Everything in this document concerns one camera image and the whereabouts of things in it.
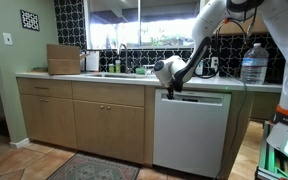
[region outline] tile floor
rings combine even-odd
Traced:
[[[255,128],[250,126],[252,133],[261,130],[260,127]],[[255,141],[256,144],[259,142],[259,138],[255,133],[254,137],[246,137],[244,139],[250,139],[249,142],[242,144],[241,149],[247,148],[248,144]],[[68,159],[74,154],[74,150],[63,149],[56,146],[49,146],[46,144],[30,143],[20,149],[12,149],[9,147],[9,139],[4,136],[0,136],[0,180],[18,180],[18,179],[46,179],[54,171],[56,171],[61,165],[63,165]],[[236,163],[233,167],[230,179],[254,179],[254,174],[257,165],[257,154],[259,153],[259,147],[252,146],[253,150],[247,149],[245,152],[254,153],[252,156],[247,157],[245,154],[239,153]],[[250,171],[248,174],[240,174],[238,172],[243,168],[243,163],[248,163],[246,170]],[[180,173],[177,171],[171,171],[167,169],[150,169],[142,168],[138,180],[179,180],[179,179],[202,179],[201,177],[194,176],[191,174]]]

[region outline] black tile backsplash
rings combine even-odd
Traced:
[[[83,0],[54,0],[55,13],[58,28],[58,38],[61,44],[80,46],[86,49],[86,33],[84,24]],[[270,54],[265,80],[270,83],[282,83],[285,59],[277,48],[270,34],[254,34],[250,37],[249,44],[245,45],[242,35],[219,36],[220,66],[226,72],[235,77],[239,77],[241,62],[245,52],[254,43],[261,43]],[[129,49],[128,58],[135,67],[147,64],[155,64],[156,61],[169,58],[173,55],[182,57],[187,61],[192,54],[192,48],[166,48],[166,49]],[[212,38],[211,46],[204,59],[203,74],[213,72],[210,69],[210,59],[217,56],[215,51],[215,38]],[[108,64],[115,60],[121,60],[121,72],[125,71],[125,50],[117,56],[116,50],[100,51],[100,71],[108,71]],[[225,72],[220,72],[220,76],[227,76]]]

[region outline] cardboard box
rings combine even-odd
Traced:
[[[86,56],[80,56],[80,48],[77,46],[47,44],[48,73],[80,74],[80,60]]]

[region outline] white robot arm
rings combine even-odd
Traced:
[[[267,142],[288,155],[288,1],[277,0],[211,0],[196,18],[192,37],[194,51],[188,62],[173,56],[158,61],[155,74],[173,98],[173,90],[181,92],[189,81],[196,66],[209,47],[214,30],[225,19],[244,21],[255,12],[262,17],[273,40],[286,59],[283,89],[274,118],[276,123]]]

